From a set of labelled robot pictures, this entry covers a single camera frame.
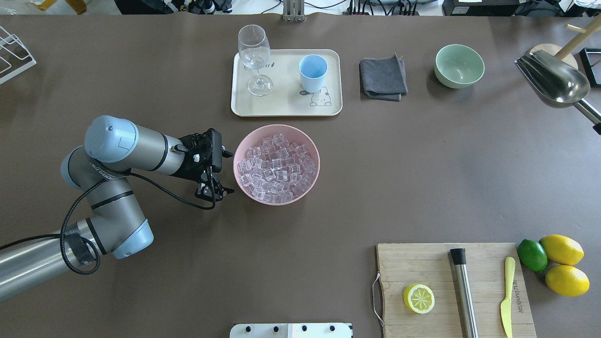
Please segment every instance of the lemon slice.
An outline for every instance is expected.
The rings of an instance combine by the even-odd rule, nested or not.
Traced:
[[[403,291],[403,301],[413,312],[428,313],[434,308],[434,292],[423,284],[412,284]]]

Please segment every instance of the robotic arm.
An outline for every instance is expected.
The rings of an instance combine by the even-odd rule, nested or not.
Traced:
[[[122,259],[152,243],[148,219],[127,181],[127,176],[146,178],[132,173],[132,168],[196,182],[195,196],[212,204],[193,205],[212,209],[234,192],[224,188],[215,175],[222,169],[222,158],[232,155],[214,129],[177,139],[125,119],[107,115],[96,118],[86,132],[84,145],[61,164],[63,179],[86,191],[93,216],[61,229],[63,250],[59,241],[44,238],[0,251],[0,302],[69,269],[90,273],[76,267],[98,261],[90,248]]]

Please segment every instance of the cartoon print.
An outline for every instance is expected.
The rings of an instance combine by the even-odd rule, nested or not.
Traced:
[[[310,103],[310,105],[312,107],[331,106],[332,105],[332,99],[330,98],[330,93],[328,93],[328,89],[326,87],[322,87],[322,89],[320,89],[318,92],[315,92],[315,93],[309,93],[305,90],[301,90],[300,94],[301,95],[309,95],[309,94],[313,95],[313,96],[311,96],[311,103]]]

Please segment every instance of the white wire rack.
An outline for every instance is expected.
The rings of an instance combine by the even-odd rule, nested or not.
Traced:
[[[34,57],[23,42],[0,26],[0,84],[35,64]]]

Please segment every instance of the butter knife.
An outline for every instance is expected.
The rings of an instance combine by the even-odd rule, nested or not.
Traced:
[[[505,299],[501,302],[501,322],[508,338],[513,338],[511,332],[511,289],[513,276],[516,272],[516,260],[513,257],[505,258]]]

